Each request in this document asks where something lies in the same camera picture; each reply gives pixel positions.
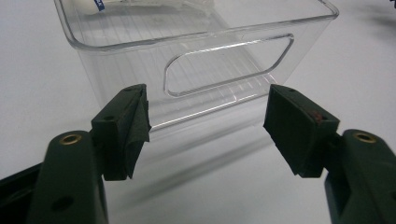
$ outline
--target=blue label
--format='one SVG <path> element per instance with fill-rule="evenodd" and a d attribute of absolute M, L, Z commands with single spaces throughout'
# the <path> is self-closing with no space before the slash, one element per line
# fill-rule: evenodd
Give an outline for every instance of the blue label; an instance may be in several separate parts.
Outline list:
<path fill-rule="evenodd" d="M 95 2 L 99 11 L 105 10 L 105 4 L 103 4 L 102 0 L 93 0 L 93 2 Z"/>

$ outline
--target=container rim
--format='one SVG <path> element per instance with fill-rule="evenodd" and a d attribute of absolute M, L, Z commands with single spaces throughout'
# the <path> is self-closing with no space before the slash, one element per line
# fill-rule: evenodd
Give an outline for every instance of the container rim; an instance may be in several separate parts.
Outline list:
<path fill-rule="evenodd" d="M 154 39 L 148 39 L 148 40 L 139 40 L 139 41 L 134 41 L 134 42 L 120 43 L 120 44 L 107 45 L 107 46 L 92 46 L 92 45 L 87 45 L 87 44 L 81 43 L 80 41 L 78 41 L 75 38 L 75 36 L 73 35 L 73 32 L 71 31 L 67 17 L 65 16 L 64 4 L 62 3 L 62 1 L 63 0 L 54 0 L 54 3 L 56 6 L 56 9 L 58 11 L 61 25 L 64 29 L 64 34 L 65 34 L 66 39 L 69 42 L 69 44 L 74 49 L 77 49 L 77 50 L 82 50 L 82 51 L 92 52 L 92 53 L 103 53 L 103 54 L 113 53 L 115 51 L 126 50 L 126 49 L 132 50 L 132 49 L 154 48 L 154 47 L 158 47 L 158 46 L 167 45 L 172 42 L 177 42 L 179 40 L 201 39 L 201 38 L 207 38 L 210 36 L 238 34 L 238 33 L 244 33 L 244 32 L 254 32 L 254 31 L 259 31 L 259 30 L 269 30 L 269 29 L 273 29 L 273 28 L 286 27 L 286 26 L 302 24 L 302 23 L 310 23 L 310 22 L 314 22 L 314 21 L 334 20 L 340 14 L 338 8 L 335 5 L 333 5 L 332 3 L 330 3 L 328 0 L 318 0 L 321 4 L 323 4 L 325 7 L 327 7 L 331 11 L 332 14 L 297 19 L 297 20 L 290 20 L 290 21 L 275 21 L 275 22 L 268 22 L 268 23 L 264 23 L 264 24 L 240 26 L 240 27 L 234 27 L 234 28 L 230 28 L 230 29 L 217 30 L 215 32 L 202 32 L 202 33 L 194 33 L 194 34 L 188 34 L 188 35 L 168 36 L 168 37 L 154 38 Z"/>

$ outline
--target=screw hole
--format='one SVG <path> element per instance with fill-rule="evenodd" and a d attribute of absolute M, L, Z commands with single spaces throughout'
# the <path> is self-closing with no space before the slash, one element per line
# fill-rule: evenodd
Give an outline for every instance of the screw hole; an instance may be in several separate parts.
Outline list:
<path fill-rule="evenodd" d="M 69 135 L 61 138 L 59 143 L 61 143 L 62 145 L 65 145 L 65 146 L 72 145 L 72 144 L 79 142 L 79 140 L 81 140 L 81 138 L 82 138 L 81 135 L 72 133 L 72 134 L 69 134 Z"/>
<path fill-rule="evenodd" d="M 64 196 L 52 203 L 53 212 L 62 212 L 67 210 L 74 203 L 74 199 L 70 196 Z"/>
<path fill-rule="evenodd" d="M 114 117 L 113 116 L 107 116 L 107 117 L 104 117 L 104 120 L 113 120 L 114 119 Z"/>
<path fill-rule="evenodd" d="M 367 133 L 354 133 L 353 135 L 357 139 L 359 139 L 359 140 L 361 140 L 362 142 L 365 142 L 365 143 L 375 143 L 376 142 L 376 139 L 373 136 L 371 136 L 371 135 L 369 135 Z"/>

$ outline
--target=clear plastic bin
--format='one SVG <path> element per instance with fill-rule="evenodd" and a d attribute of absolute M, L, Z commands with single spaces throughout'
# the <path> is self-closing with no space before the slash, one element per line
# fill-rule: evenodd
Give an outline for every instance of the clear plastic bin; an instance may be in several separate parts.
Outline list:
<path fill-rule="evenodd" d="M 338 16 L 326 0 L 181 2 L 85 15 L 71 0 L 55 0 L 100 106 L 146 83 L 152 131 L 262 98 Z"/>

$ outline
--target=brass insert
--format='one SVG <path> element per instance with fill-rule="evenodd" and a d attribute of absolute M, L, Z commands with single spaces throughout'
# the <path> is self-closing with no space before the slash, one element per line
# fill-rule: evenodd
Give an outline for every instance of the brass insert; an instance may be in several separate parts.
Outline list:
<path fill-rule="evenodd" d="M 373 137 L 372 135 L 367 134 L 367 133 L 354 133 L 353 136 L 365 143 L 375 143 L 376 142 L 375 137 Z"/>
<path fill-rule="evenodd" d="M 65 145 L 65 146 L 72 145 L 72 144 L 79 142 L 79 140 L 81 140 L 81 138 L 82 138 L 81 135 L 72 133 L 72 134 L 69 134 L 69 135 L 61 138 L 61 140 L 59 140 L 59 143 L 62 145 Z"/>

